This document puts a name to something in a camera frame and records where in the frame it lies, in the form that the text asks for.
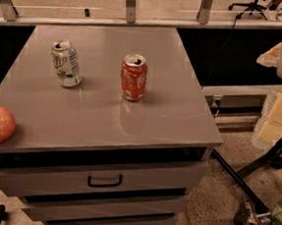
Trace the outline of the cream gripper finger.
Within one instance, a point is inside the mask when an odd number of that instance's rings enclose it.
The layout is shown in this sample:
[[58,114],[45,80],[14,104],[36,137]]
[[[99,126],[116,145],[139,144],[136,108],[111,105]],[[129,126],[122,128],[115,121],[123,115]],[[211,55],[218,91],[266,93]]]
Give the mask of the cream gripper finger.
[[282,138],[282,89],[267,95],[257,122],[256,136],[267,143]]
[[257,59],[256,62],[267,68],[276,67],[279,59],[279,54],[282,48],[281,43],[277,43],[275,46],[262,53]]

